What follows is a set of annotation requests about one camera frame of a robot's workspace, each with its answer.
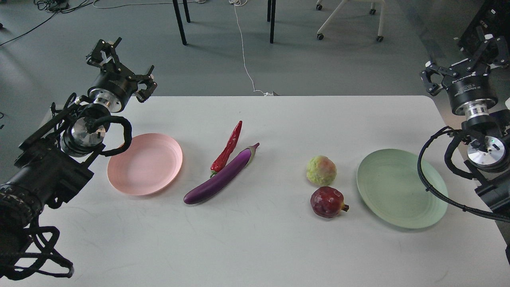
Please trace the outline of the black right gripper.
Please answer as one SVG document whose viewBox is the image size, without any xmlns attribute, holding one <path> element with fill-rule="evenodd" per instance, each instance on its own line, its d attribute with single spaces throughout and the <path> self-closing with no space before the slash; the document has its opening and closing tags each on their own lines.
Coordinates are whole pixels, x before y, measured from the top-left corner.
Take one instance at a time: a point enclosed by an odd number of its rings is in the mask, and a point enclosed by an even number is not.
<svg viewBox="0 0 510 287">
<path fill-rule="evenodd" d="M 446 89 L 451 111 L 464 116 L 470 102 L 485 104 L 491 109 L 498 103 L 492 89 L 489 73 L 499 67 L 508 67 L 509 48 L 505 37 L 485 35 L 484 40 L 470 55 L 470 73 L 454 77 L 452 68 L 441 67 L 434 61 L 427 61 L 420 78 L 430 96 L 436 96 Z"/>
</svg>

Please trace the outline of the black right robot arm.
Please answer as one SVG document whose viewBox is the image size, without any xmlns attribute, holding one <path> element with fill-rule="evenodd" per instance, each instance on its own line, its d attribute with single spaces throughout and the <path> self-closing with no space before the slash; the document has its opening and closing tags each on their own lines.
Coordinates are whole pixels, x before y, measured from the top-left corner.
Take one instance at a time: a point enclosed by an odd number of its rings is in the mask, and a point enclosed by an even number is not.
<svg viewBox="0 0 510 287">
<path fill-rule="evenodd" d="M 424 144 L 418 155 L 417 171 L 426 191 L 440 200 L 499 223 L 509 223 L 509 109 L 494 111 L 501 103 L 490 82 L 490 71 L 507 67 L 509 50 L 503 36 L 481 36 L 477 50 L 464 60 L 441 67 L 426 62 L 420 78 L 431 99 L 445 90 L 451 113 L 462 119 L 459 129 L 443 127 Z M 457 176 L 475 180 L 475 193 L 489 211 L 469 207 L 442 195 L 424 175 L 422 158 L 431 143 L 442 135 L 451 142 L 444 162 Z"/>
</svg>

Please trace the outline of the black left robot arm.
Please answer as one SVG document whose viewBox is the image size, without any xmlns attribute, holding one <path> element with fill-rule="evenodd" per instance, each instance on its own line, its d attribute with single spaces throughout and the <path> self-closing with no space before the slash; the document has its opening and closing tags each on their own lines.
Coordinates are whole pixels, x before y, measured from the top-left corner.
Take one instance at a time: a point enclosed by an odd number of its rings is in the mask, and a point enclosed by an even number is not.
<svg viewBox="0 0 510 287">
<path fill-rule="evenodd" d="M 74 198 L 93 177 L 98 156 L 128 150 L 132 125 L 118 116 L 132 96 L 144 103 L 157 88 L 152 72 L 136 74 L 120 61 L 122 41 L 98 40 L 86 57 L 100 74 L 83 96 L 73 93 L 62 109 L 24 140 L 16 159 L 19 171 L 0 189 L 1 276 L 22 280 L 40 273 L 70 278 L 73 263 L 57 250 L 60 231 L 40 226 L 45 207 L 57 209 Z"/>
</svg>

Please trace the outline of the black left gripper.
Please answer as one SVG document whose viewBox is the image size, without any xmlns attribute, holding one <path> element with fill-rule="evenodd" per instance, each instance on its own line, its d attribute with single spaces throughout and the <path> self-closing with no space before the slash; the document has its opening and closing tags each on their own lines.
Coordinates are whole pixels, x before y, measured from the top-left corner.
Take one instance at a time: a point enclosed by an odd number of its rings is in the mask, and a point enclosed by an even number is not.
<svg viewBox="0 0 510 287">
<path fill-rule="evenodd" d="M 139 103 L 144 103 L 158 87 L 153 76 L 154 65 L 146 74 L 131 75 L 132 81 L 121 74 L 122 64 L 116 52 L 121 41 L 121 37 L 114 42 L 100 39 L 86 56 L 88 65 L 100 69 L 87 96 L 93 103 L 106 107 L 110 113 L 122 112 L 133 94 Z"/>
</svg>

